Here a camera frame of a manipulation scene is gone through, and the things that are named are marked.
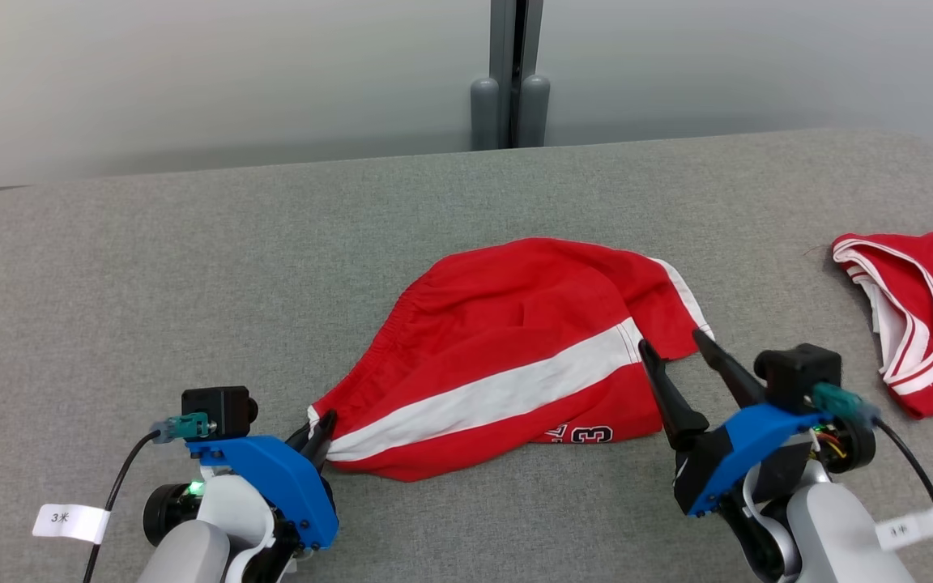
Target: white stripe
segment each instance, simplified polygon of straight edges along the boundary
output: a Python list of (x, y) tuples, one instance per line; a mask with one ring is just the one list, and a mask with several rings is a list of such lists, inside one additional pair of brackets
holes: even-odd
[(852, 276), (852, 281), (857, 283), (859, 287), (863, 289), (863, 292), (865, 292), (867, 298), (870, 298), (870, 313), (871, 313), (871, 316), (873, 317), (872, 318), (873, 332), (874, 334), (879, 334), (880, 333), (880, 322), (877, 321), (878, 320), (877, 296), (879, 295), (880, 289), (877, 287), (877, 284), (874, 283), (873, 278), (865, 274)]
[(319, 424), (319, 413), (315, 411), (314, 405), (308, 405), (308, 439), (312, 439), (315, 434), (315, 425)]
[(689, 286), (686, 285), (686, 282), (682, 279), (682, 275), (680, 275), (673, 266), (669, 265), (669, 263), (652, 257), (651, 259), (658, 262), (667, 272), (667, 277), (671, 280), (671, 285), (674, 285), (677, 294), (679, 294), (682, 305), (686, 306), (686, 311), (689, 312), (689, 317), (693, 319), (693, 324), (696, 324), (697, 328), (707, 334), (708, 338), (715, 340), (715, 335), (711, 332), (711, 327), (708, 326), (708, 322), (704, 320), (704, 313), (701, 311), (700, 304), (697, 303), (697, 298), (693, 296), (693, 292), (690, 291)]
[[(881, 291), (880, 287), (874, 285), (873, 292), (877, 295), (877, 320), (880, 321), (880, 348), (881, 354), (884, 355), (886, 359), (885, 362), (891, 364), (897, 358), (897, 348), (902, 346), (902, 339), (906, 334), (906, 324), (905, 318), (902, 314), (899, 313), (899, 310), (896, 309), (895, 305), (892, 304), (892, 301), (888, 299), (888, 296)], [(921, 321), (918, 321), (918, 326), (923, 326), (923, 329), (927, 329), (926, 325), (923, 325)], [(923, 361), (923, 354), (917, 355), (917, 362)], [(882, 368), (881, 373), (888, 371), (888, 368)]]
[(640, 362), (633, 319), (565, 348), (552, 358), (492, 374), (413, 402), (330, 443), (331, 462), (353, 462), (392, 447), (481, 428), (577, 394), (622, 366)]
[[(915, 266), (915, 268), (917, 268), (919, 272), (921, 272), (921, 275), (923, 276), (923, 281), (927, 282), (928, 291), (931, 293), (932, 299), (933, 299), (933, 277), (931, 276), (930, 273), (928, 273), (927, 269), (923, 268), (921, 263), (918, 263), (917, 261), (915, 261), (913, 258), (910, 257), (910, 255), (906, 255), (900, 251), (896, 251), (895, 249), (892, 249), (891, 247), (888, 247), (888, 246), (885, 246), (879, 243), (871, 242), (870, 240), (856, 240), (856, 239), (842, 240), (841, 243), (837, 244), (837, 246), (834, 246), (833, 248), (833, 260), (835, 262), (858, 263), (858, 265), (860, 265), (863, 269), (865, 269), (867, 273), (871, 277), (874, 278), (874, 280), (877, 282), (877, 284), (881, 288), (881, 291), (884, 292), (884, 294), (888, 296), (889, 299), (892, 300), (893, 306), (903, 311), (903, 313), (906, 313), (907, 317), (912, 318), (912, 321), (907, 320), (906, 334), (905, 334), (905, 337), (903, 337), (902, 344), (899, 346), (899, 348), (897, 348), (896, 354), (902, 354), (902, 350), (905, 347), (905, 344), (910, 343), (911, 341), (912, 343), (910, 346), (910, 350), (907, 351), (907, 355), (908, 353), (914, 353), (914, 357), (915, 357), (915, 355), (919, 354), (921, 355), (921, 358), (915, 361), (915, 366), (912, 366), (912, 368), (908, 366), (907, 363), (904, 363), (904, 362), (899, 363), (900, 370), (893, 370), (891, 376), (884, 377), (884, 381), (885, 383), (888, 383), (888, 386), (892, 387), (892, 390), (895, 391), (896, 394), (900, 394), (900, 395), (914, 394), (914, 392), (925, 389), (926, 387), (930, 386), (930, 384), (933, 383), (933, 363), (932, 363), (933, 352), (930, 355), (927, 355), (927, 357), (922, 357), (923, 352), (926, 350), (927, 341), (925, 337), (923, 337), (923, 333), (917, 331), (917, 332), (914, 332), (914, 334), (910, 334), (910, 330), (908, 330), (908, 328), (910, 328), (911, 326), (919, 326), (919, 327), (922, 327), (923, 332), (926, 333), (926, 326), (923, 325), (922, 321), (915, 320), (915, 318), (912, 317), (912, 314), (908, 313), (908, 310), (904, 309), (902, 304), (897, 302), (897, 299), (895, 298), (895, 296), (892, 294), (891, 291), (889, 291), (888, 285), (884, 283), (884, 278), (880, 277), (880, 273), (877, 272), (877, 269), (874, 267), (873, 262), (871, 262), (870, 259), (867, 259), (866, 256), (863, 256), (861, 253), (859, 253), (858, 249), (856, 249), (856, 247), (859, 247), (860, 245), (866, 245), (867, 247), (873, 247), (874, 249), (879, 249), (881, 251), (884, 251), (885, 253), (891, 254), (897, 258), (902, 259), (902, 261), (909, 262), (910, 265), (912, 266)], [(915, 377), (915, 379), (912, 379), (910, 381), (903, 381), (903, 379), (907, 379), (907, 377), (911, 377), (915, 373), (918, 373), (921, 371), (923, 371), (923, 374), (921, 374), (921, 376)]]

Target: gray fabric surface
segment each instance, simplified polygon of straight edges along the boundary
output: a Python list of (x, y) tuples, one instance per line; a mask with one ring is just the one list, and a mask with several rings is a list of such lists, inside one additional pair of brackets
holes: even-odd
[[(869, 307), (829, 261), (843, 232), (933, 229), (933, 147), (814, 130), (122, 177), (0, 192), (0, 581), (77, 581), (86, 543), (31, 538), (45, 502), (102, 505), (127, 450), (182, 390), (251, 388), (286, 434), (359, 358), (396, 296), (449, 253), (559, 236), (676, 266), (749, 364), (801, 341), (840, 351), (933, 476), (933, 419), (876, 373)], [(712, 421), (735, 406), (697, 358), (670, 365)], [(153, 487), (196, 467), (179, 444), (134, 463), (97, 583), (151, 554)], [(685, 519), (663, 436), (527, 446), (396, 483), (330, 473), (341, 532), (298, 581), (752, 581), (726, 525)], [(845, 477), (877, 519), (923, 509), (881, 443)], [(933, 542), (902, 556), (933, 582)]]

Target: teal connector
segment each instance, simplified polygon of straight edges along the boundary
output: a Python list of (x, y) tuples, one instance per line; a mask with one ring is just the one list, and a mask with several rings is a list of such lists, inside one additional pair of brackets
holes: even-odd
[(151, 431), (160, 431), (160, 435), (153, 439), (153, 443), (169, 443), (176, 439), (203, 438), (215, 430), (215, 424), (207, 420), (207, 413), (189, 413), (168, 417), (158, 421), (151, 427)]
[(819, 410), (833, 413), (845, 419), (861, 419), (867, 427), (880, 417), (880, 409), (863, 401), (857, 394), (851, 394), (841, 387), (829, 383), (816, 383), (812, 388), (812, 405)]

